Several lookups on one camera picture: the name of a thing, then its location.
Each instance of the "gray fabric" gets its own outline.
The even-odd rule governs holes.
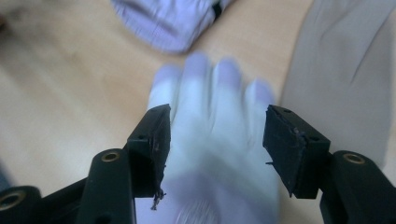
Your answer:
[[[394,0],[316,0],[293,54],[281,104],[332,140],[383,165],[391,119]]]

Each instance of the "folded glove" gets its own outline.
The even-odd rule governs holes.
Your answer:
[[[137,37],[155,49],[179,53],[233,0],[112,0],[117,14]]]

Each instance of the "white glove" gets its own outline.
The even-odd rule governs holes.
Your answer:
[[[137,37],[155,49],[183,52],[233,0],[112,0]]]
[[[254,81],[243,96],[232,59],[212,70],[203,53],[184,70],[168,64],[155,77],[148,109],[171,106],[172,140],[163,191],[136,199],[139,223],[277,223],[277,174],[262,137],[265,111],[274,102],[269,86]]]

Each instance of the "wooden table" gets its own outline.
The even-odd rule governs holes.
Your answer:
[[[246,82],[267,79],[279,100],[311,3],[236,1],[192,50],[214,62],[235,57]],[[44,196],[85,177],[96,153],[123,147],[155,71],[186,57],[136,39],[105,0],[8,0],[0,13],[8,22],[0,33],[0,164],[14,184]],[[281,188],[281,205],[281,223],[322,222],[318,201],[289,200]]]

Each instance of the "dark object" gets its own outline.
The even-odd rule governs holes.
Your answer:
[[[280,106],[269,105],[263,146],[290,196],[315,199],[326,224],[395,224],[396,188],[361,154],[337,151],[330,141]]]
[[[34,187],[0,192],[1,223],[135,224],[134,198],[163,198],[161,182],[170,148],[169,105],[150,109],[124,149],[97,154],[90,173],[41,198]]]

